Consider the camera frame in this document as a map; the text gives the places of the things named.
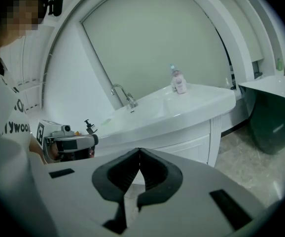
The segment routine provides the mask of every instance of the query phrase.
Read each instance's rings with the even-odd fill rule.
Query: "green bottle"
[[[283,70],[283,63],[282,63],[282,61],[281,61],[280,58],[277,59],[277,66],[276,66],[276,69],[277,69],[278,71],[282,71],[282,70]]]

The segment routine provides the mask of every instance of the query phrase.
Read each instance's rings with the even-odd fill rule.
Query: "person's arm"
[[[30,149],[30,152],[34,152],[34,153],[39,154],[39,156],[42,159],[42,162],[44,164],[47,164],[47,162],[45,161],[45,158],[44,158],[43,150],[39,146],[37,139],[33,135],[31,135],[31,141],[30,141],[29,149]]]

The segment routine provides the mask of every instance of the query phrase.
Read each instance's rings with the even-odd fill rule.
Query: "chrome faucet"
[[[116,88],[116,87],[120,87],[120,88],[121,88],[121,90],[123,91],[123,93],[124,93],[124,95],[125,95],[125,97],[126,97],[127,103],[129,104],[129,106],[130,106],[131,109],[134,108],[134,107],[136,107],[136,106],[138,106],[138,103],[137,103],[137,101],[133,98],[132,94],[131,94],[131,93],[127,93],[127,92],[124,90],[124,88],[123,88],[121,85],[119,85],[119,84],[113,84],[113,85],[112,85],[112,89],[111,89],[112,95],[115,95],[115,88]]]

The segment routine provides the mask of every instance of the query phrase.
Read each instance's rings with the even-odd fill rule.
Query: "sink basin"
[[[232,90],[189,83],[187,89],[179,95],[168,86],[141,98],[133,109],[115,111],[98,127],[100,144],[112,146],[180,130],[236,105]]]

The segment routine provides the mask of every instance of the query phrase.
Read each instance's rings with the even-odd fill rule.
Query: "sink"
[[[138,100],[138,106],[115,111],[98,127],[99,145],[112,146],[184,129],[232,110],[232,90],[187,84],[185,94],[170,86]]]

